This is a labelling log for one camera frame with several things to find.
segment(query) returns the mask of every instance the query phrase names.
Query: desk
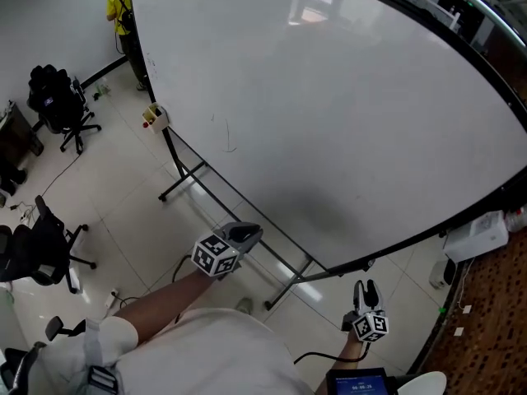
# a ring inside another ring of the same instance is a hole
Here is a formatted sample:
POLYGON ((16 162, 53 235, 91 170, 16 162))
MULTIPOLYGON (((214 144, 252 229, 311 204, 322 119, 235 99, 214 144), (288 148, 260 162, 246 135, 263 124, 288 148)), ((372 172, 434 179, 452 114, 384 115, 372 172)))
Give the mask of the desk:
POLYGON ((19 165, 28 150, 39 156, 44 145, 18 106, 10 102, 6 111, 7 115, 0 120, 0 155, 13 165, 19 165))

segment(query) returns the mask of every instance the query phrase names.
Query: bag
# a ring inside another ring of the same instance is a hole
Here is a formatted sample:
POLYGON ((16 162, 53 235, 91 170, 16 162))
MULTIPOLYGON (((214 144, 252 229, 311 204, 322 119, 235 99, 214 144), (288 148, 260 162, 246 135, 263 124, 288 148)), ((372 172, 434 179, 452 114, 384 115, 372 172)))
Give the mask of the bag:
POLYGON ((133 12, 131 9, 128 9, 126 7, 126 4, 124 4, 123 0, 119 0, 119 1, 121 2, 125 10, 122 16, 120 17, 121 20, 119 20, 118 18, 117 22, 124 28, 124 30, 128 32, 134 32, 135 31, 135 20, 133 19, 133 12))

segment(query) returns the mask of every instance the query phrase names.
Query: small display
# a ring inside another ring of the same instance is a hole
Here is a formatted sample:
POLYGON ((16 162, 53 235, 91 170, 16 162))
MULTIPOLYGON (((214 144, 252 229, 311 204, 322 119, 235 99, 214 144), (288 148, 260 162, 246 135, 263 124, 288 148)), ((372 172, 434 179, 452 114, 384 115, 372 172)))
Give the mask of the small display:
POLYGON ((336 378, 337 395, 389 395, 383 376, 336 378))
POLYGON ((329 395, 394 395, 386 372, 376 369, 332 369, 326 374, 329 395))

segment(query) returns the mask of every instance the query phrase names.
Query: black office chair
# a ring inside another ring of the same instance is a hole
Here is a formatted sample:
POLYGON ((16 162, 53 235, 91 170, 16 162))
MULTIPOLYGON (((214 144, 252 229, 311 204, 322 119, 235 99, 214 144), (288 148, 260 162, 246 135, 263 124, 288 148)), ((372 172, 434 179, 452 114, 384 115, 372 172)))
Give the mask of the black office chair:
POLYGON ((53 215, 41 196, 36 197, 35 203, 40 217, 32 229, 19 225, 12 233, 8 226, 0 225, 0 282, 31 277, 42 286, 51 286, 66 277, 70 292, 76 294, 69 275, 70 261, 97 268, 96 263, 70 254, 81 230, 88 231, 88 225, 80 225, 72 233, 64 229, 64 224, 53 215))
POLYGON ((39 114, 39 120, 51 133, 63 133, 64 143, 60 150, 64 152, 68 142, 75 137, 77 154, 82 153, 81 131, 96 128, 98 124, 86 126, 84 123, 95 115, 88 109, 84 92, 75 79, 73 82, 64 69, 57 71, 48 64, 37 66, 31 71, 30 97, 27 104, 39 114))
MULTIPOLYGON (((80 322, 73 330, 64 329, 63 321, 59 316, 52 318, 48 326, 46 326, 46 337, 50 341, 55 339, 57 335, 68 335, 68 337, 76 337, 86 331, 86 320, 80 322)), ((15 383, 15 376, 18 368, 22 362, 22 359, 27 354, 27 351, 16 350, 14 348, 7 348, 4 351, 4 357, 6 362, 0 365, 0 377, 2 378, 3 384, 9 390, 13 389, 15 383)))

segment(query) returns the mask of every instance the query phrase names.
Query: white shirt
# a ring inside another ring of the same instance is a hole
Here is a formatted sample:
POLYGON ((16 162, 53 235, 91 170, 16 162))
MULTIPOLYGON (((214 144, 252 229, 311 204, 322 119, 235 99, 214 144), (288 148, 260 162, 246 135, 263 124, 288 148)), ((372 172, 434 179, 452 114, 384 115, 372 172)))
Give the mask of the white shirt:
MULTIPOLYGON (((140 347, 129 322, 107 318, 99 342, 103 364, 115 364, 123 386, 119 392, 127 395, 313 393, 273 332, 235 310, 191 310, 140 347)), ((83 343, 84 334, 40 352, 55 393, 66 393, 68 376, 85 369, 83 343)))

